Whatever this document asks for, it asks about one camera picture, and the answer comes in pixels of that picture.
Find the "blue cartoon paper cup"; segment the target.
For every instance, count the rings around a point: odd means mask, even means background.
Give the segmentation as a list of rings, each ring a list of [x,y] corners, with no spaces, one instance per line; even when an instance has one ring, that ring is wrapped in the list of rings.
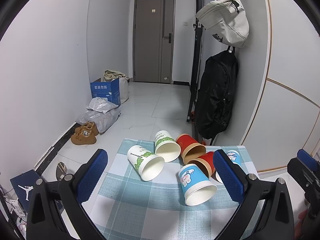
[[[217,192],[217,187],[195,164],[183,166],[178,177],[187,206],[200,205]]]
[[[228,151],[227,153],[227,156],[229,157],[229,159],[232,161],[232,163],[234,164],[237,164],[239,166],[241,166],[241,158],[240,158],[240,154],[235,151],[235,150],[230,150]],[[220,178],[218,172],[216,171],[215,172],[215,178],[218,182],[220,182],[221,184],[223,183],[222,182],[222,179]]]

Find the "red paper cup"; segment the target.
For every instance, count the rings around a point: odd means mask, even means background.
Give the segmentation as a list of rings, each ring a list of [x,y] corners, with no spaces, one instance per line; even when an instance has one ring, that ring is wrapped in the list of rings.
[[[180,145],[180,155],[185,165],[206,153],[206,147],[188,134],[180,135],[176,142]]]
[[[188,164],[195,164],[198,168],[208,177],[210,178],[214,172],[215,167],[213,163],[214,152],[210,151],[196,159],[189,161]]]

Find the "green-print white cup left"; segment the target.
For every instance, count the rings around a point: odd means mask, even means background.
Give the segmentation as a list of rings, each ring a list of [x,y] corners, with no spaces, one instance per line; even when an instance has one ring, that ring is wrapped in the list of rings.
[[[155,179],[165,163],[163,157],[139,145],[134,145],[128,150],[127,158],[143,181]]]

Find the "green-print white cup right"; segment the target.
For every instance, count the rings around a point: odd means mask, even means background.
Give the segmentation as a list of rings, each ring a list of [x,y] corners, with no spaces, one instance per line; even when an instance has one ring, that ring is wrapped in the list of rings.
[[[168,131],[159,131],[155,135],[155,154],[166,163],[175,161],[181,153],[180,145]]]

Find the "white power strip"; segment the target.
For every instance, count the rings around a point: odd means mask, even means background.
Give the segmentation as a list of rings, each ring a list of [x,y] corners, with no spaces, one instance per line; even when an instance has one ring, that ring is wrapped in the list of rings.
[[[24,211],[23,207],[21,206],[19,200],[17,200],[17,199],[7,199],[7,202],[13,208],[13,210],[16,213],[16,215],[18,215],[19,217],[22,217],[22,218],[24,218],[26,216],[25,211]]]

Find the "navy jordan shoe box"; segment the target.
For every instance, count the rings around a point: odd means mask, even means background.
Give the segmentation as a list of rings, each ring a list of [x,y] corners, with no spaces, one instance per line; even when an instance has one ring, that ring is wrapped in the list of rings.
[[[40,178],[34,170],[30,170],[10,180],[18,201],[26,213],[29,210],[29,200],[31,199],[34,185]]]

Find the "white small trash bin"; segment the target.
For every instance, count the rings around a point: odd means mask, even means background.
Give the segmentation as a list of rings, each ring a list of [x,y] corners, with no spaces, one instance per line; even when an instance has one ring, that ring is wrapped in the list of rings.
[[[57,181],[61,181],[64,178],[64,176],[67,174],[67,167],[65,163],[61,161],[57,163],[55,174],[56,174]]]

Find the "teal checkered tablecloth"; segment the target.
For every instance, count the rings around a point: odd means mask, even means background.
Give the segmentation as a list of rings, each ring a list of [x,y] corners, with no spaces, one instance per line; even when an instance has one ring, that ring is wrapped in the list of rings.
[[[127,159],[130,147],[151,151],[152,141],[124,139],[89,214],[106,239],[214,239],[238,207],[218,183],[210,200],[187,206],[178,179],[180,159],[152,181],[141,180]]]

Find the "brown shoe front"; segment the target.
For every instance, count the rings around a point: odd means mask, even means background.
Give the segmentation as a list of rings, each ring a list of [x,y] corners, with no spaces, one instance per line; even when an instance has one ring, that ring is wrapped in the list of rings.
[[[71,142],[75,145],[93,145],[97,139],[92,131],[82,129],[71,136]]]

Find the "brown shoe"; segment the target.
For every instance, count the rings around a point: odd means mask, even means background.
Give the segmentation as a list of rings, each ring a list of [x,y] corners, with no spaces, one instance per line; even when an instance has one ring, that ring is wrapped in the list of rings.
[[[87,131],[92,131],[95,136],[97,136],[99,134],[99,131],[98,131],[94,122],[90,122],[90,121],[86,122],[84,125],[77,127],[75,129],[74,133],[78,134],[83,129],[85,129]]]
[[[93,145],[97,139],[92,131],[82,129],[71,136],[71,142],[75,145]]]

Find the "black backpack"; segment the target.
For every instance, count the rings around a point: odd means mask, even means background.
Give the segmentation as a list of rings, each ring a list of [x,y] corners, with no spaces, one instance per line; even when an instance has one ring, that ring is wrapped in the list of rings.
[[[230,122],[239,64],[235,47],[209,57],[201,77],[195,105],[195,127],[204,139],[215,139]]]

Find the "grey plastic parcel bag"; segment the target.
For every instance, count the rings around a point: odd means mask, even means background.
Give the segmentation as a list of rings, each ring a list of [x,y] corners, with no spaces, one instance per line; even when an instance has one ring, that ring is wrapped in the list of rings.
[[[84,125],[87,122],[95,123],[100,134],[105,133],[119,118],[120,106],[107,98],[93,98],[87,106],[87,111],[80,115],[76,122]]]

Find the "blue cardboard box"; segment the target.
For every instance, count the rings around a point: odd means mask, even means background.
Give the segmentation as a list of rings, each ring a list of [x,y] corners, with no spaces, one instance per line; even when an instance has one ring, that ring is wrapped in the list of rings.
[[[109,102],[120,106],[120,87],[119,78],[108,82],[92,82],[90,84],[92,98],[107,98]]]

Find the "beige tote bag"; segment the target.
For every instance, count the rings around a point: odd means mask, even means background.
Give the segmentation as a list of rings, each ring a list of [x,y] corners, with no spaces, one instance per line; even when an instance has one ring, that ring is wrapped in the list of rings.
[[[119,79],[119,92],[120,92],[120,102],[125,103],[129,99],[129,78],[122,72],[117,70],[105,70],[103,75],[103,81],[113,81],[114,79]]]

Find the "beige hanging bag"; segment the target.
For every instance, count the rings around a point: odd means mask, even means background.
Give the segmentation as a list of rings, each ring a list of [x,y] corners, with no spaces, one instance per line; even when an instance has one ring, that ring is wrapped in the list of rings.
[[[195,15],[205,30],[222,44],[243,48],[249,23],[240,0],[214,0]]]

